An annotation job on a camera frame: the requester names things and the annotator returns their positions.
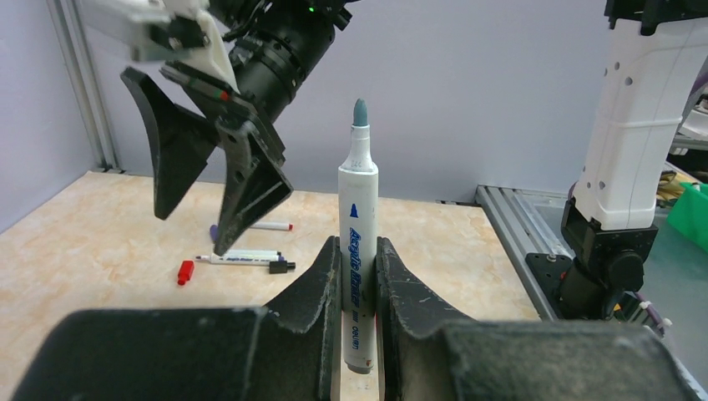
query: green container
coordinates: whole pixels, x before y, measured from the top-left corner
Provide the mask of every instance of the green container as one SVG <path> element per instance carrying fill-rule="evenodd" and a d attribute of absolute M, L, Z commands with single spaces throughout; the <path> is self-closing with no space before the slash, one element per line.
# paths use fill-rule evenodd
<path fill-rule="evenodd" d="M 708 252 L 708 185 L 697 190 L 682 182 L 685 192 L 669 213 L 668 222 L 686 238 Z"/>

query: gray wall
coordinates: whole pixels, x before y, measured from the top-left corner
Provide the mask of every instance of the gray wall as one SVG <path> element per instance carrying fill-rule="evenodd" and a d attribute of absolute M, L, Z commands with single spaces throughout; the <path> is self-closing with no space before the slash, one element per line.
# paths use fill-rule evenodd
<path fill-rule="evenodd" d="M 336 191 L 357 97 L 369 104 L 383 196 L 469 200 L 479 183 L 565 192 L 577 179 L 609 48 L 604 1 L 363 0 L 350 9 L 349 28 L 276 122 L 297 189 Z M 142 121 L 119 80 L 125 62 L 102 49 L 94 57 L 123 168 L 150 174 Z M 203 178 L 220 180 L 222 154 L 213 161 Z"/>
<path fill-rule="evenodd" d="M 94 163 L 47 4 L 2 7 L 0 232 Z"/>

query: screw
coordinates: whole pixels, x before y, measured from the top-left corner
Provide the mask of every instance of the screw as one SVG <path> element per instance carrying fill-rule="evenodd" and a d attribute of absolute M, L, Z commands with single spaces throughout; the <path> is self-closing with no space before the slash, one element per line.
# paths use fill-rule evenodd
<path fill-rule="evenodd" d="M 177 38 L 170 38 L 168 43 L 174 50 L 179 50 L 182 48 L 182 42 L 180 42 Z"/>

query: cable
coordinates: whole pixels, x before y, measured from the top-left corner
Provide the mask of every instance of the cable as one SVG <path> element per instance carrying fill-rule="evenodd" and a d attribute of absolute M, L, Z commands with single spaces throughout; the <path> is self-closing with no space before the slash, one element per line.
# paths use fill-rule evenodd
<path fill-rule="evenodd" d="M 233 42 L 237 38 L 242 37 L 247 34 L 248 31 L 253 27 L 255 21 L 266 12 L 266 0 L 260 0 L 258 4 L 250 12 L 250 16 L 245 20 L 244 23 L 239 25 L 237 28 L 231 29 L 229 32 L 225 33 L 221 38 L 225 43 Z"/>
<path fill-rule="evenodd" d="M 644 296 L 639 294 L 638 292 L 634 292 L 634 295 L 640 302 L 647 302 L 646 298 L 644 298 Z M 664 336 L 665 335 L 664 320 L 661 319 L 661 316 L 659 315 L 659 313 L 651 305 L 648 305 L 645 310 L 646 310 L 647 316 L 659 328 L 659 333 L 662 336 Z"/>

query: acrylic marker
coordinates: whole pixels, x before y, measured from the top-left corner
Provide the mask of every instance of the acrylic marker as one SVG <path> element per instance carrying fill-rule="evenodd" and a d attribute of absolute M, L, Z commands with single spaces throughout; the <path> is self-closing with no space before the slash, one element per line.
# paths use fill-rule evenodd
<path fill-rule="evenodd" d="M 378 167 L 371 154 L 367 105 L 359 99 L 351 149 L 339 167 L 339 235 L 342 271 L 342 353 L 347 367 L 368 374 L 376 356 L 375 272 Z"/>

